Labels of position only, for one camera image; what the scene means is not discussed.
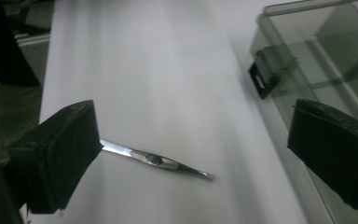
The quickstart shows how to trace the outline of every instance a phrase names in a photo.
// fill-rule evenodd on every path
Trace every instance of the white surface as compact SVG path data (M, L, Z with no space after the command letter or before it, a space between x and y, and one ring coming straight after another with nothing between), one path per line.
M102 152L63 216L32 223L307 223L242 76L279 2L56 1L41 120L92 99L101 138L216 180Z

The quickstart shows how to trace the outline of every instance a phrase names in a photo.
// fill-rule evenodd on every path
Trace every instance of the metal tweezers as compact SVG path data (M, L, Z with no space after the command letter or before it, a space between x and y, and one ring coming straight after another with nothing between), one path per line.
M149 152L143 152L136 149L122 147L103 139L101 139L100 142L103 145L103 150L105 151L114 152L126 157L130 157L136 159L137 161L142 161L146 164L152 165L163 170L173 171L186 175L193 175L209 181L213 181L214 179L214 176L211 174L193 169L191 167L183 165L180 162L168 159L166 157L162 157Z

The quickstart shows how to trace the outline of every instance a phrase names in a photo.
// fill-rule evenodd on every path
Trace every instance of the white table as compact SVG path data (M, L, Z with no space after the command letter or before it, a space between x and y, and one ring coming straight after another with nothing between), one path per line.
M245 70L282 0L57 0L41 121L92 99L100 136L212 173L101 152L63 214L32 223L307 223Z

